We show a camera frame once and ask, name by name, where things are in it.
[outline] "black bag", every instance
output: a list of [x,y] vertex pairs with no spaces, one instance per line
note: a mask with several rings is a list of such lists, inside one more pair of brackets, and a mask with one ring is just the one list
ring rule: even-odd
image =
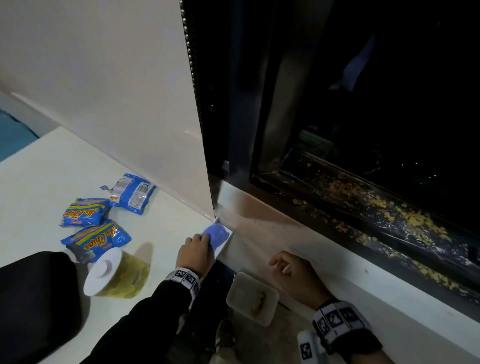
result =
[[82,326],[75,264],[40,252],[0,268],[0,363],[38,363]]

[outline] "chip bag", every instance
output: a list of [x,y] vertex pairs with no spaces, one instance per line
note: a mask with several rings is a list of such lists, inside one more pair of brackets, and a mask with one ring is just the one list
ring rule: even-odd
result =
[[63,213],[60,226],[100,225],[102,217],[110,209],[105,198],[77,198]]
[[156,186],[142,177],[125,173],[111,190],[107,186],[100,188],[110,192],[112,206],[120,206],[141,215]]
[[108,218],[100,226],[81,229],[61,243],[75,254],[79,263],[93,263],[108,249],[123,246],[130,240],[130,235]]

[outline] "white plastic tub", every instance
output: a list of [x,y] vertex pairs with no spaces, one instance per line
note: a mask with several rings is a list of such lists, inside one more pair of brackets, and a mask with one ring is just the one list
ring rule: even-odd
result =
[[266,327],[272,322],[278,296],[275,288],[240,272],[228,291],[227,305]]

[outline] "hand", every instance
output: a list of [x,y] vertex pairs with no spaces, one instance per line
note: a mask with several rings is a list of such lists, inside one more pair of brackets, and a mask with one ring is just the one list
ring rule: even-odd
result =
[[182,267],[193,270],[200,277],[207,274],[212,261],[213,251],[210,249],[210,235],[195,234],[187,238],[180,247],[175,268]]
[[335,298],[324,286],[308,260],[282,251],[270,259],[270,265],[275,264],[273,271],[275,280],[300,303],[316,310],[326,301]]

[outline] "purple cloth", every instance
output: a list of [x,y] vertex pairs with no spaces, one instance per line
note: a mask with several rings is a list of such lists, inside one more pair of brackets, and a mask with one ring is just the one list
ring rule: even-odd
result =
[[202,235],[204,234],[210,234],[210,246],[212,247],[213,251],[215,251],[228,239],[228,232],[225,230],[223,225],[218,222],[206,228]]

